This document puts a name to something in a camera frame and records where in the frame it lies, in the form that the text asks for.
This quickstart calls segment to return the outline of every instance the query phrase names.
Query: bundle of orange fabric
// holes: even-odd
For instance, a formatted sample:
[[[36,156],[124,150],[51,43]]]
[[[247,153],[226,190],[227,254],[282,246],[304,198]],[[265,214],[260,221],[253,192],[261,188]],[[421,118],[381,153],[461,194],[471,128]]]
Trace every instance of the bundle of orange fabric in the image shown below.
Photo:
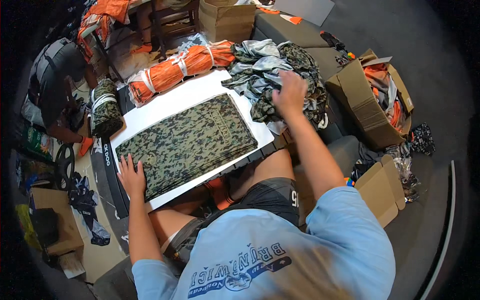
[[[128,7],[131,0],[97,0],[96,4],[90,7],[85,17],[82,19],[78,30],[77,43],[84,48],[85,59],[90,61],[93,51],[88,43],[82,37],[82,33],[94,24],[100,24],[96,29],[96,33],[103,43],[107,41],[110,34],[110,26],[114,21],[128,24]]]
[[[150,69],[138,72],[128,80],[135,105],[145,105],[155,93],[172,88],[185,76],[206,73],[212,67],[228,66],[235,59],[230,50],[232,44],[225,40],[207,46],[192,46]]]

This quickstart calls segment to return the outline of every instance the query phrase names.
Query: seated person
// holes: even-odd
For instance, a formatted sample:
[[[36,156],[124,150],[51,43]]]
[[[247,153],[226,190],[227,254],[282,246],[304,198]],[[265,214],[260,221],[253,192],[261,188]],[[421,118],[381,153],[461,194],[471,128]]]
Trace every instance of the seated person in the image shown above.
[[[179,10],[192,0],[152,0],[155,1],[155,9],[160,11],[165,8],[171,8],[173,10]],[[152,12],[152,4],[150,2],[140,5],[137,9],[137,22],[138,29],[142,31],[142,39],[144,44],[131,53],[139,52],[151,52],[152,51],[152,22],[148,18],[148,15]]]
[[[302,113],[306,82],[282,72],[273,103],[296,141],[315,208],[306,233],[287,150],[263,160],[232,193],[239,200],[208,219],[185,206],[148,215],[143,165],[128,155],[118,177],[130,196],[129,249],[140,300],[387,299],[395,278],[392,245],[359,192]],[[186,263],[177,278],[163,255]]]
[[[93,67],[86,63],[75,43],[62,38],[45,46],[35,58],[30,71],[29,100],[41,110],[47,134],[64,143],[81,143],[83,156],[93,144],[93,139],[78,135],[68,127],[63,112],[75,112],[77,104],[67,76],[80,81],[85,76],[90,88],[98,84]]]

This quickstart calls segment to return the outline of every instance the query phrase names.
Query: human hand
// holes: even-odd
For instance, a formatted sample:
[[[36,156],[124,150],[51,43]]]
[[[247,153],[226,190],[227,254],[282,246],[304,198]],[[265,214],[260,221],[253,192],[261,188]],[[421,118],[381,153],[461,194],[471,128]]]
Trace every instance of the human hand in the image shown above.
[[[282,91],[272,93],[272,101],[285,121],[303,115],[303,99],[307,94],[307,82],[293,71],[278,71],[282,79]]]
[[[143,197],[146,183],[144,166],[140,160],[137,164],[137,172],[135,172],[132,155],[130,153],[128,154],[128,163],[122,156],[120,158],[119,172],[117,173],[117,176],[119,177],[123,188],[130,196],[130,199],[133,197]]]

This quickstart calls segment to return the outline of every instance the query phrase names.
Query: light blue t-shirt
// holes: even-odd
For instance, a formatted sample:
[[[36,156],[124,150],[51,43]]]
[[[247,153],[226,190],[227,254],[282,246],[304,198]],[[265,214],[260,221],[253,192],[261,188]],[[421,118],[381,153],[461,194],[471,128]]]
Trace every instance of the light blue t-shirt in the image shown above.
[[[156,260],[132,272],[139,300],[382,300],[395,259],[357,190],[340,187],[317,201],[306,233],[265,210],[233,210],[199,232],[180,279]]]

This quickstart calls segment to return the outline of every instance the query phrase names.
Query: cardboard box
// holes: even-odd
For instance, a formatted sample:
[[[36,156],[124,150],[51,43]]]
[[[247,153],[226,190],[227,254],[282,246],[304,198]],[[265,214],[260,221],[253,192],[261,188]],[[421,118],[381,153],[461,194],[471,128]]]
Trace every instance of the cardboard box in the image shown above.
[[[363,130],[373,150],[383,149],[390,145],[400,144],[408,134],[412,124],[410,112],[413,103],[402,79],[396,69],[388,64],[388,72],[393,79],[398,91],[399,100],[408,112],[402,131],[397,131],[388,121],[385,113],[377,103],[375,95],[370,88],[362,63],[378,57],[372,50],[368,50],[359,59],[345,65],[337,74],[327,81],[327,89],[332,93],[354,117],[357,125]]]
[[[207,40],[241,43],[250,39],[257,7],[235,3],[237,0],[200,0],[200,30]]]
[[[362,199],[382,227],[387,226],[405,208],[402,183],[389,155],[382,157],[355,183]]]
[[[59,241],[47,248],[50,255],[62,255],[84,245],[68,204],[67,192],[32,188],[30,196],[35,209],[53,208],[59,216]]]

